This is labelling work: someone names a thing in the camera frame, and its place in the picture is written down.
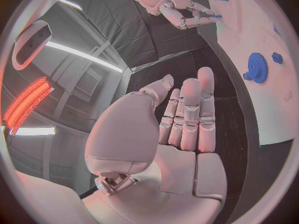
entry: floor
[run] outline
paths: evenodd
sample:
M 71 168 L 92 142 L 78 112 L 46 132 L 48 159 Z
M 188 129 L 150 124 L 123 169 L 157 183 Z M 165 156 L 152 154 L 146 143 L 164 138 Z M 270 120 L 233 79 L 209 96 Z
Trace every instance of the floor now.
M 221 61 L 213 50 L 206 46 L 181 56 L 160 62 L 132 74 L 127 93 L 138 91 L 142 87 L 171 74 L 174 88 L 180 89 L 187 78 L 196 78 L 199 68 L 208 66 L 215 77 L 216 109 L 216 153 L 223 162 L 228 193 L 226 204 L 215 223 L 225 223 L 232 214 L 242 191 L 247 169 L 247 135 L 242 110 L 239 106 L 235 88 Z M 164 114 L 171 92 L 156 108 L 158 122 Z

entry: fluorescent light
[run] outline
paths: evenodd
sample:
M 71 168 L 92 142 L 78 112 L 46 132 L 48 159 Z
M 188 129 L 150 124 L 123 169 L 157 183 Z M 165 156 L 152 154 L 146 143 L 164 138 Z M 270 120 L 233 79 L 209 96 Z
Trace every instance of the fluorescent light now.
M 81 56 L 81 57 L 86 58 L 88 60 L 91 60 L 91 61 L 94 61 L 96 63 L 99 63 L 99 64 L 101 64 L 103 66 L 109 67 L 109 68 L 111 68 L 111 69 L 113 69 L 115 71 L 118 71 L 120 73 L 123 72 L 122 69 L 120 69 L 120 68 L 118 68 L 116 66 L 113 66 L 113 65 L 109 64 L 106 61 L 100 60 L 97 57 L 91 56 L 89 54 L 86 54 L 86 53 L 84 53 L 82 51 L 78 51 L 76 49 L 70 48 L 68 46 L 64 46 L 64 45 L 61 45 L 61 44 L 58 44 L 58 43 L 55 43 L 55 42 L 51 42 L 51 41 L 48 41 L 47 44 L 46 44 L 46 46 L 53 47 L 53 48 L 56 48 L 56 49 L 59 49 L 59 50 L 62 50 L 62 51 L 67 51 L 67 52 L 72 53 L 74 55 Z
M 72 3 L 71 1 L 68 1 L 68 0 L 59 0 L 59 1 L 65 3 L 65 4 L 68 4 L 70 6 L 73 6 L 73 7 L 75 7 L 75 8 L 82 11 L 82 8 L 80 6 L 78 6 L 77 4 Z
M 19 128 L 15 135 L 33 136 L 55 134 L 55 128 Z

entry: air vent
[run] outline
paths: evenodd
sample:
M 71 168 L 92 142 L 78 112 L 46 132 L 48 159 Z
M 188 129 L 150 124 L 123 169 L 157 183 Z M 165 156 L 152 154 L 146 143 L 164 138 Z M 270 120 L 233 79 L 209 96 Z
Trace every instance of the air vent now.
M 101 78 L 102 77 L 95 73 L 92 69 L 88 69 L 77 82 L 76 88 L 92 96 Z

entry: blue gear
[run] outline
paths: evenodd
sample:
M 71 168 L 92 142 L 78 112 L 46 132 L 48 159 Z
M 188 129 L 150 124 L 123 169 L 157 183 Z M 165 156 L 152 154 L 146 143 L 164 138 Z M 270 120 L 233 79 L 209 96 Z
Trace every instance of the blue gear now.
M 252 80 L 256 83 L 263 83 L 268 77 L 268 64 L 261 53 L 252 53 L 248 59 L 248 71 Z

